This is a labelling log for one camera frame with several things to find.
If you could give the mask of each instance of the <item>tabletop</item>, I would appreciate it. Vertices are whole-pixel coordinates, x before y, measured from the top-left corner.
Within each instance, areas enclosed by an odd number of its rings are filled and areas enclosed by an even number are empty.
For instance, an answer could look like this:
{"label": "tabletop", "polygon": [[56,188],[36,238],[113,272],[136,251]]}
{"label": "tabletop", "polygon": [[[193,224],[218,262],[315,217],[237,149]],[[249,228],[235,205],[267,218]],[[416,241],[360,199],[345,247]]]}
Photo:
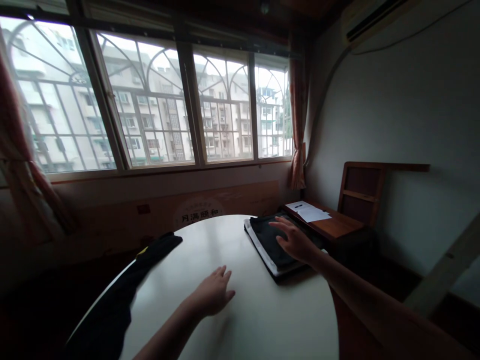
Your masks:
{"label": "tabletop", "polygon": [[277,285],[244,231],[249,215],[225,215],[175,232],[183,242],[137,289],[120,359],[132,359],[218,266],[235,297],[199,324],[180,359],[338,359],[335,306],[319,274]]}
{"label": "tabletop", "polygon": [[311,201],[308,199],[304,199],[306,203],[313,205],[317,209],[320,209],[326,213],[328,213],[331,218],[319,221],[312,221],[312,222],[304,222],[302,218],[295,212],[292,211],[287,206],[283,205],[282,209],[285,210],[290,216],[300,220],[301,222],[305,223],[307,226],[312,228],[314,231],[319,232],[324,237],[326,237],[331,242],[337,241],[337,239],[341,238],[342,236],[351,234],[357,230],[362,229],[365,225],[358,220],[355,220],[351,217],[343,215],[331,208],[326,206],[320,205],[315,201]]}

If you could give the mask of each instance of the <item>human hand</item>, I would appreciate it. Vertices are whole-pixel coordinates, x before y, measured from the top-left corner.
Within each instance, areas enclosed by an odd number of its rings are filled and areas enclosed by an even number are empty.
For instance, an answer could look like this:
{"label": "human hand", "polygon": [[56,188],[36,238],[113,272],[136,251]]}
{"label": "human hand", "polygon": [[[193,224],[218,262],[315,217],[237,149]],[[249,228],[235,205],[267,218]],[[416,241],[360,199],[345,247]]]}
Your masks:
{"label": "human hand", "polygon": [[235,296],[234,290],[227,291],[232,271],[226,269],[226,265],[218,267],[185,300],[201,317],[218,314]]}
{"label": "human hand", "polygon": [[269,222],[270,226],[282,230],[287,239],[277,236],[276,240],[285,252],[292,258],[309,264],[319,249],[298,227],[284,217],[275,216],[277,222]]}

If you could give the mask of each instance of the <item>black garment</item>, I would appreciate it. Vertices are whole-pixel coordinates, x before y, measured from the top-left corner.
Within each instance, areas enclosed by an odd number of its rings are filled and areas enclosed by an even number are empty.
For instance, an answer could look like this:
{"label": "black garment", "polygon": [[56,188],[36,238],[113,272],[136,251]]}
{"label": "black garment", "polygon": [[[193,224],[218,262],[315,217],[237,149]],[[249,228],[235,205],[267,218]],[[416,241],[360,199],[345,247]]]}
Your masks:
{"label": "black garment", "polygon": [[62,359],[118,360],[130,324],[130,304],[150,269],[182,242],[168,232],[155,240],[100,298],[65,346]]}
{"label": "black garment", "polygon": [[[258,241],[260,241],[261,245],[265,249],[270,259],[275,263],[277,268],[281,270],[282,268],[288,267],[297,261],[290,255],[288,255],[277,242],[277,236],[281,236],[284,239],[287,238],[285,233],[280,229],[269,225],[270,222],[276,222],[276,216],[282,216],[288,221],[298,226],[298,224],[285,213],[278,213],[272,216],[256,218],[251,217],[250,225],[256,237],[258,238]],[[319,238],[317,238],[316,236],[308,237],[318,248],[322,248],[322,241]]]}

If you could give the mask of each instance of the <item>red curtain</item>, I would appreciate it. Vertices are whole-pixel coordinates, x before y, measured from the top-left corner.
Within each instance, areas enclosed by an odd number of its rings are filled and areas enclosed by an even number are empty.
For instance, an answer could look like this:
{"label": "red curtain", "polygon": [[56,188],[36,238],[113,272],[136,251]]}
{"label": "red curtain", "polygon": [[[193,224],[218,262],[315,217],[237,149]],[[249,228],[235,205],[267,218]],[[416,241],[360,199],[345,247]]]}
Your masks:
{"label": "red curtain", "polygon": [[290,59],[290,98],[294,152],[291,159],[288,185],[292,190],[305,189],[303,154],[305,90],[304,63],[299,59]]}
{"label": "red curtain", "polygon": [[28,244],[60,240],[77,225],[33,159],[24,133],[30,129],[23,121],[23,101],[12,82],[3,45],[0,84],[0,169],[25,225],[25,240]]}

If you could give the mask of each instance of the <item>ceiling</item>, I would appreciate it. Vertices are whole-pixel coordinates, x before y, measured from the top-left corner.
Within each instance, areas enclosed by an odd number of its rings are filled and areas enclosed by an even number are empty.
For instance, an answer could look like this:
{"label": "ceiling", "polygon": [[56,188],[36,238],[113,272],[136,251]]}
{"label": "ceiling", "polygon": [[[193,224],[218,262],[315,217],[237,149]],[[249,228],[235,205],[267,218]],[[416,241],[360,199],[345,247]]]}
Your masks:
{"label": "ceiling", "polygon": [[[147,0],[189,17],[286,43],[289,32],[314,39],[351,0]],[[263,14],[261,4],[268,11]]]}

